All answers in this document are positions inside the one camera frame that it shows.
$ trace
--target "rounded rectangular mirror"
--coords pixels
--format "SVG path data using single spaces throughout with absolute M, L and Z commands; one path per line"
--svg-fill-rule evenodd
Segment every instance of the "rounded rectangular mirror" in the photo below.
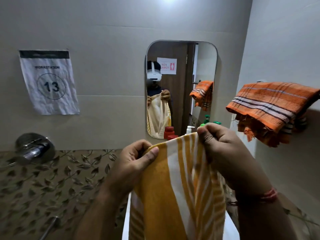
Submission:
M 208 42 L 161 40 L 149 46 L 146 123 L 151 137 L 182 136 L 209 121 L 217 57 Z

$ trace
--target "red container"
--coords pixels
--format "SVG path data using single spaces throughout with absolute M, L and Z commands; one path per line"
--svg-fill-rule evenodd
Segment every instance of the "red container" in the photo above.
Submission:
M 163 139 L 168 139 L 169 135 L 174 135 L 174 127 L 173 126 L 167 126 L 164 128 Z
M 175 139 L 175 138 L 178 138 L 178 137 L 179 137 L 178 135 L 168 135 L 168 141 Z

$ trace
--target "hand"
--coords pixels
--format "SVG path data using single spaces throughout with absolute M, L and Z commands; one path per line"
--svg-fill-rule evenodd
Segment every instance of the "hand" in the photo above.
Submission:
M 109 195 L 115 202 L 121 201 L 133 190 L 141 173 L 156 159 L 159 148 L 154 147 L 141 157 L 151 146 L 146 140 L 139 140 L 125 147 L 114 166 L 110 169 L 99 194 Z
M 207 123 L 197 132 L 209 163 L 236 192 L 256 195 L 272 188 L 266 174 L 234 131 Z
M 147 106 L 149 107 L 149 105 L 151 104 L 151 97 L 150 96 L 147 96 L 147 99 L 146 99 L 146 104 Z
M 161 90 L 161 99 L 165 101 L 170 101 L 171 100 L 171 94 L 169 90 Z

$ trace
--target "number 13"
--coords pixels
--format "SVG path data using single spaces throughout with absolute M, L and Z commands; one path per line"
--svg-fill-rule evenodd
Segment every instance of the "number 13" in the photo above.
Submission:
M 48 92 L 51 92 L 49 83 L 46 82 L 44 85 L 47 87 Z M 54 82 L 52 83 L 52 85 L 54 85 L 54 87 L 55 87 L 55 88 L 52 89 L 54 92 L 58 92 L 58 91 L 60 90 L 57 82 L 54 81 Z

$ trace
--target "yellow towel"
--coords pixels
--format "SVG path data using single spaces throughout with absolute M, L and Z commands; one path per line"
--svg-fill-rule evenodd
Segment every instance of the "yellow towel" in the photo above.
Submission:
M 131 193 L 129 239 L 222 240 L 221 176 L 208 165 L 197 133 L 155 146 L 157 159 Z
M 171 126 L 171 113 L 167 101 L 161 100 L 161 93 L 151 97 L 146 111 L 146 130 L 153 138 L 163 139 L 166 126 Z

